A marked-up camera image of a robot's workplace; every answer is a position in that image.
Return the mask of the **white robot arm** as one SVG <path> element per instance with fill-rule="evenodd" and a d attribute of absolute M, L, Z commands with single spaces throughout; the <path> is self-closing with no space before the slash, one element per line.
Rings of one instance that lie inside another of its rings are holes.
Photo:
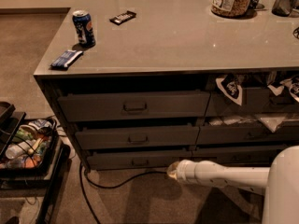
<path fill-rule="evenodd" d="M 299 146 L 276 155 L 270 167 L 228 167 L 214 161 L 176 161 L 167 175 L 183 184 L 233 186 L 263 194 L 262 224 L 299 224 Z"/>

